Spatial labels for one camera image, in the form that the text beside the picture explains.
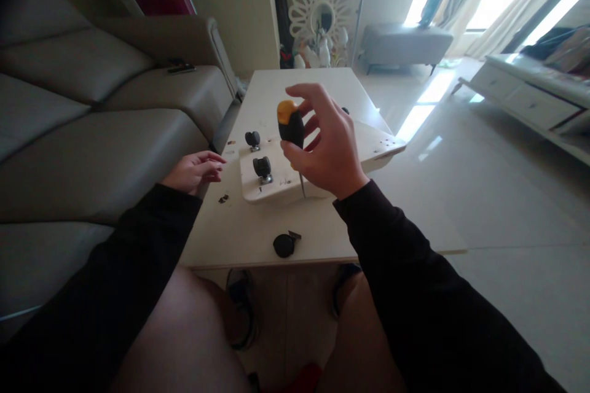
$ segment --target drawer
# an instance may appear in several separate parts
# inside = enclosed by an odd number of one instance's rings
[[[522,80],[501,71],[489,63],[484,64],[470,81],[476,91],[491,95],[497,100],[504,100],[515,89],[524,84]]]
[[[540,89],[522,84],[504,101],[523,119],[542,129],[551,129],[571,117],[580,108]]]

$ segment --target right hand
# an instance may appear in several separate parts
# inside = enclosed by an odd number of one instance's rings
[[[304,99],[299,106],[302,117],[315,111],[305,124],[305,136],[320,128],[318,136],[305,149],[281,141],[283,153],[295,170],[339,200],[364,187],[369,178],[358,159],[355,128],[348,114],[321,84],[297,84],[285,91],[292,97]]]

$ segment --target white sunburst mirror frame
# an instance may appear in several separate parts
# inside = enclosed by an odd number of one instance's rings
[[[322,5],[328,5],[332,10],[332,26],[330,29],[326,29],[326,35],[330,36],[336,47],[340,47],[342,45],[338,30],[346,28],[350,33],[350,20],[353,16],[350,0],[293,0],[293,5],[289,8],[289,18],[291,19],[289,31],[295,38],[315,37],[312,14],[316,8]]]

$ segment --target sofa armrest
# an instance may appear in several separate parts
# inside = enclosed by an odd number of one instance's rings
[[[194,65],[211,64],[223,72],[227,86],[236,97],[234,70],[223,46],[217,21],[198,15],[158,17],[95,18],[94,24],[153,57],[160,66],[169,58],[182,58]]]

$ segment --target hand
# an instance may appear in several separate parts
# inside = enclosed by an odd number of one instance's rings
[[[223,164],[227,161],[209,150],[183,157],[162,184],[180,192],[196,195],[206,182],[220,182]]]
[[[318,136],[304,149],[282,141],[281,147],[295,170],[317,187],[339,200],[349,197],[369,182],[356,152],[352,119],[338,106],[320,84],[298,84],[286,89],[292,97],[302,97],[301,116],[315,111],[305,124],[307,137],[317,128]]]

